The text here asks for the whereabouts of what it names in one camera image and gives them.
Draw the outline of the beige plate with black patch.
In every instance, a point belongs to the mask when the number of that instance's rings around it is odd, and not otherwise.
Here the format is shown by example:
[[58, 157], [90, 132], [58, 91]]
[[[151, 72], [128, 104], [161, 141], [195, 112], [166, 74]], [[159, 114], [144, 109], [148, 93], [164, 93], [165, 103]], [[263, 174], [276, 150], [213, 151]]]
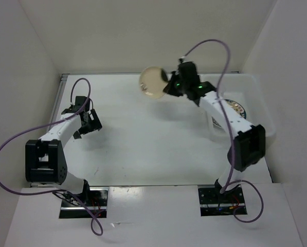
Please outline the beige plate with black patch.
[[139, 77], [139, 87], [142, 93], [152, 99], [159, 99], [166, 93], [164, 88], [168, 84], [165, 70], [158, 66], [145, 68]]

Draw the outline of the white plate teal lettered rim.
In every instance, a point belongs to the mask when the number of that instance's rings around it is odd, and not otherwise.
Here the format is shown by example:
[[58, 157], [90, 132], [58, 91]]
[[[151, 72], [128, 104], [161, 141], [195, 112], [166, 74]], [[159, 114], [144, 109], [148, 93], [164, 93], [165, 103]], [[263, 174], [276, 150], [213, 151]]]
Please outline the white plate teal lettered rim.
[[242, 118], [247, 118], [247, 113], [244, 109], [244, 107], [239, 104], [238, 102], [231, 100], [231, 99], [225, 99], [225, 101], [228, 103], [228, 105], [233, 108]]

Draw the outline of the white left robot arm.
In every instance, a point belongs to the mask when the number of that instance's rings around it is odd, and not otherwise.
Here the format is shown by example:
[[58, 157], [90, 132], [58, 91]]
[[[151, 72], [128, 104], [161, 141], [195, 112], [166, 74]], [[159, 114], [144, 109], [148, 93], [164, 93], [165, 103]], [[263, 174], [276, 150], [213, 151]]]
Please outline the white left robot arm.
[[92, 198], [89, 184], [68, 171], [64, 147], [71, 138], [100, 131], [102, 124], [90, 99], [77, 96], [75, 104], [61, 113], [61, 118], [45, 135], [25, 145], [25, 177], [28, 182], [53, 185], [73, 193], [73, 200], [87, 205]]

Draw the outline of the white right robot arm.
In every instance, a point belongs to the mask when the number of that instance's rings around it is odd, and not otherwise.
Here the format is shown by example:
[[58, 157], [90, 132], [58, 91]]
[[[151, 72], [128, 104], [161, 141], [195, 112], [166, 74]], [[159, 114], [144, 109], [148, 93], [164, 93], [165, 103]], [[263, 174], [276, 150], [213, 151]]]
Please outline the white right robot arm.
[[226, 202], [232, 197], [232, 189], [239, 182], [240, 173], [256, 164], [266, 154], [265, 128], [262, 125], [255, 126], [228, 105], [220, 93], [223, 76], [224, 74], [220, 75], [217, 86], [208, 81], [202, 82], [196, 65], [180, 59], [177, 70], [172, 72], [164, 88], [168, 95], [187, 96], [229, 134], [230, 149], [227, 159], [230, 168], [215, 183], [214, 196], [219, 202]]

